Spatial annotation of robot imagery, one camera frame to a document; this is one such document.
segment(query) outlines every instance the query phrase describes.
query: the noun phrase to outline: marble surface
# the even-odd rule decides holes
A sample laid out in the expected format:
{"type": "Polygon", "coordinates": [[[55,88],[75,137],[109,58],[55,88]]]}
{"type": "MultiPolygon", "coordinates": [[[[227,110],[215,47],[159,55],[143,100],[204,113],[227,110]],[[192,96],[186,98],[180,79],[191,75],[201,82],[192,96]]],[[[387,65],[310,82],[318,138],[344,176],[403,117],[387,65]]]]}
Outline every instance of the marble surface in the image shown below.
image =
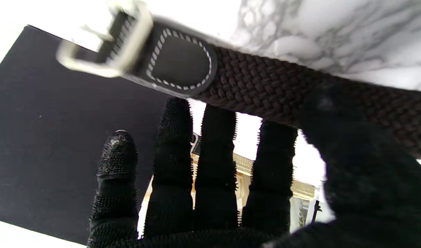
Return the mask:
{"type": "Polygon", "coordinates": [[[230,40],[342,77],[421,90],[421,0],[242,0],[230,40]]]}

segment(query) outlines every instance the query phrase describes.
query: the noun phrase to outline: belt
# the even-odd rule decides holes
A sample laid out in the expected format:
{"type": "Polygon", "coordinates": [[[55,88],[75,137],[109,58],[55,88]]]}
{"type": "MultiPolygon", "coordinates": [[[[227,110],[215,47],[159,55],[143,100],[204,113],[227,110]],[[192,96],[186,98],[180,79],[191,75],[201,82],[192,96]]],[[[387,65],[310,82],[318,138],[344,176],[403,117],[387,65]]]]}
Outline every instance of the belt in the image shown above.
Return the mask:
{"type": "Polygon", "coordinates": [[[296,63],[249,55],[171,20],[152,16],[144,3],[112,8],[109,33],[94,59],[77,57],[63,41],[57,60],[72,70],[124,77],[139,85],[235,112],[299,127],[305,96],[322,82],[340,83],[368,121],[421,158],[421,92],[357,82],[296,63]]]}

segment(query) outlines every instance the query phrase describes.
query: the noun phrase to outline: dark gray surface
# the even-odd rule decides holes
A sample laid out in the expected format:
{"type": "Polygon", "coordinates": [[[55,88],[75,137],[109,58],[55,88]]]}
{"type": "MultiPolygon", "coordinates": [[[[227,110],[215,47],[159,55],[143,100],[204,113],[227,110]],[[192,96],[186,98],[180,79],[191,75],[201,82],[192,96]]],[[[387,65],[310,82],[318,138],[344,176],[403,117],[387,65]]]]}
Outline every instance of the dark gray surface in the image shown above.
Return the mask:
{"type": "Polygon", "coordinates": [[[142,199],[169,96],[64,68],[60,41],[26,27],[0,64],[0,221],[85,244],[106,137],[133,136],[142,199]]]}

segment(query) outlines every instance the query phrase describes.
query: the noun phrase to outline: black glove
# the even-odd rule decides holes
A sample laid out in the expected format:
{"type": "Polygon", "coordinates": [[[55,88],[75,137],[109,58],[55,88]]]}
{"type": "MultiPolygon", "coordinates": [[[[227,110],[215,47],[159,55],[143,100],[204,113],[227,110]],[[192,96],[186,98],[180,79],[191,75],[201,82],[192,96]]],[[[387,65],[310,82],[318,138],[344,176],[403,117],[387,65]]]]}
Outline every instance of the black glove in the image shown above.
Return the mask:
{"type": "Polygon", "coordinates": [[[187,102],[174,99],[157,137],[144,238],[137,240],[136,232],[135,147],[129,135],[118,132],[100,162],[89,246],[421,247],[421,165],[390,134],[366,122],[338,86],[315,90],[300,118],[327,164],[325,195],[334,221],[286,235],[296,130],[264,122],[239,227],[231,157],[235,115],[210,106],[192,210],[192,121],[187,102]]]}
{"type": "Polygon", "coordinates": [[[137,240],[137,153],[129,134],[105,144],[97,179],[88,246],[257,247],[289,231],[292,158],[297,130],[264,122],[247,205],[237,211],[233,161],[235,113],[207,105],[192,209],[189,104],[171,99],[157,135],[152,193],[144,237],[137,240]]]}

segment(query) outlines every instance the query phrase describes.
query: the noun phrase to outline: belt buckle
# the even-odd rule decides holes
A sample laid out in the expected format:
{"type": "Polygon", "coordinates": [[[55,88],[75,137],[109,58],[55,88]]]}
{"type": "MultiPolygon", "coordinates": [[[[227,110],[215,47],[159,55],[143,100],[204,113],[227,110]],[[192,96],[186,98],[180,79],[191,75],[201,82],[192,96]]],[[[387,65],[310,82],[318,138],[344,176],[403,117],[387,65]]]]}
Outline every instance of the belt buckle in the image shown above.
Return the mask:
{"type": "MultiPolygon", "coordinates": [[[[126,72],[132,69],[135,61],[137,61],[141,49],[146,43],[153,27],[152,14],[149,12],[146,3],[139,1],[136,2],[133,7],[133,13],[129,13],[129,8],[125,11],[124,8],[119,5],[112,7],[116,12],[123,11],[129,16],[136,18],[134,24],[129,22],[128,25],[124,25],[127,30],[122,31],[128,31],[128,33],[118,51],[114,49],[114,52],[111,54],[114,54],[112,60],[107,60],[104,63],[95,63],[78,59],[76,58],[76,55],[79,46],[74,42],[63,40],[57,50],[57,61],[68,69],[88,72],[102,77],[113,78],[125,75],[126,72]]],[[[87,26],[82,27],[82,29],[97,35],[103,42],[118,39],[118,37],[113,37],[109,33],[103,34],[95,32],[87,26]]]]}

